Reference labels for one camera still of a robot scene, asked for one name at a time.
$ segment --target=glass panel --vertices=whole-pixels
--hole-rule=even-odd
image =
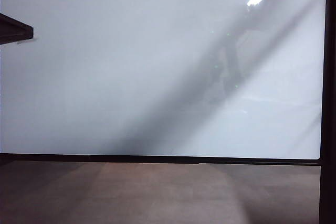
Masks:
[[[2,152],[317,159],[326,0],[2,0]]]

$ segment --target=vertical frame post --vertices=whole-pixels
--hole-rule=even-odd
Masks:
[[[321,134],[320,224],[336,222],[336,0],[326,2]]]

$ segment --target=floor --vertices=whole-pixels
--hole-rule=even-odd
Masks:
[[[320,167],[14,161],[0,223],[317,224]]]

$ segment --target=metal frame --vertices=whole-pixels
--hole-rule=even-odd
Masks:
[[[33,35],[31,26],[0,13],[0,45],[32,39]]]
[[[321,157],[313,159],[266,159],[225,157],[181,157],[181,156],[124,156],[124,155],[49,155],[49,154],[7,154],[0,153],[1,160],[61,161],[61,162],[114,162],[114,163],[217,163],[253,165],[316,165],[321,166],[320,182],[320,224],[334,223],[336,210],[336,61],[335,21],[336,0],[327,0],[325,21],[325,46],[323,70]]]

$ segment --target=horizontal frame bar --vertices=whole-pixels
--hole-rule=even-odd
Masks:
[[[188,156],[133,155],[62,155],[1,153],[1,160],[105,162],[105,163],[172,163],[172,164],[250,164],[250,165],[321,165],[321,159],[231,158]]]

